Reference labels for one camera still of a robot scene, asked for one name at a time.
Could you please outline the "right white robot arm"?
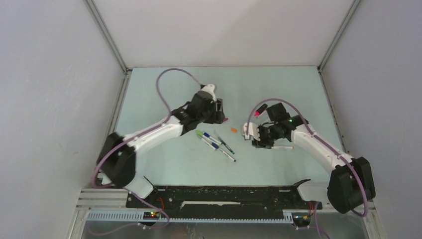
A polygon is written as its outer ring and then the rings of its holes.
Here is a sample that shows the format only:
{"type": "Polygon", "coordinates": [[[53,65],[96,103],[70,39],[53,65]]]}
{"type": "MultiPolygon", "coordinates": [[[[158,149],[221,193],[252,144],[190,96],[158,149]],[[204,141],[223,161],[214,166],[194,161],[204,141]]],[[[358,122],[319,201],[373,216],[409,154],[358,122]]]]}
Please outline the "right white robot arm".
{"type": "Polygon", "coordinates": [[[376,197],[372,169],[365,157],[353,157],[324,140],[297,112],[291,116],[284,105],[287,101],[278,99],[277,104],[265,109],[269,121],[255,124],[248,118],[242,127],[246,140],[255,148],[274,149],[275,142],[286,139],[306,151],[329,175],[328,182],[300,183],[289,195],[295,208],[304,207],[309,201],[329,203],[339,213],[355,212],[363,205],[359,216],[367,215],[368,202],[376,197]]]}

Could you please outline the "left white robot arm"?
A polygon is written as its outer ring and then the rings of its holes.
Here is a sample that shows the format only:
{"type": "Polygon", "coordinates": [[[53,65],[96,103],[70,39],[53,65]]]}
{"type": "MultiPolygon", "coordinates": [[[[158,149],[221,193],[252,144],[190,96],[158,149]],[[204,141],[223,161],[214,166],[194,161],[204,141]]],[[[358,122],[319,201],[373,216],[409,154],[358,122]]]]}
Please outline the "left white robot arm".
{"type": "Polygon", "coordinates": [[[152,207],[157,202],[157,193],[144,173],[137,169],[140,156],[196,129],[201,123],[221,124],[224,119],[223,100],[198,91],[190,101],[170,111],[163,122],[125,136],[117,132],[109,134],[95,170],[103,172],[108,180],[106,185],[126,189],[136,194],[143,206],[152,207]]]}

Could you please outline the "green gel pen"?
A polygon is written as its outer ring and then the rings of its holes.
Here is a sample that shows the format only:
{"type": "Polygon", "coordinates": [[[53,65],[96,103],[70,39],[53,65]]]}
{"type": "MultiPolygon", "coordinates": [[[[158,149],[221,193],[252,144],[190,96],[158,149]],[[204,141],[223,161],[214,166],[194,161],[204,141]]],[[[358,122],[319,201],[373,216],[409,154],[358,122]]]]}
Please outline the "green gel pen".
{"type": "Polygon", "coordinates": [[[225,146],[231,154],[235,155],[235,152],[229,147],[229,145],[221,138],[221,136],[216,131],[214,131],[214,134],[219,139],[219,141],[222,143],[222,145],[225,146]]]}

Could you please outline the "grey capped marker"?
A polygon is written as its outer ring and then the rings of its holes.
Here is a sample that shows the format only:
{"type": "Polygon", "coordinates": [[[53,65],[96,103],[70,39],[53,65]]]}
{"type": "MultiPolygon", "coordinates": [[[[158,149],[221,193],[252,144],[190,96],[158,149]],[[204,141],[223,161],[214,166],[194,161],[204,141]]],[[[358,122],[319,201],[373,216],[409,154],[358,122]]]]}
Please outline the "grey capped marker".
{"type": "Polygon", "coordinates": [[[213,145],[212,142],[210,142],[209,140],[205,139],[204,137],[197,135],[197,137],[204,142],[207,146],[209,146],[213,151],[217,151],[217,148],[213,145]]]}

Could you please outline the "black pink highlighter body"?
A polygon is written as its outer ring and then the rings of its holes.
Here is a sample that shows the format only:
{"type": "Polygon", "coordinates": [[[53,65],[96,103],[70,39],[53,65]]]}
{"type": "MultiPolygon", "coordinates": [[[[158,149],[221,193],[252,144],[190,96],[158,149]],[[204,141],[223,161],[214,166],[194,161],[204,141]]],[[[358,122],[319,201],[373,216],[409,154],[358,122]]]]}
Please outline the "black pink highlighter body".
{"type": "Polygon", "coordinates": [[[254,113],[255,117],[260,117],[264,111],[267,109],[268,105],[267,104],[262,104],[254,113]]]}

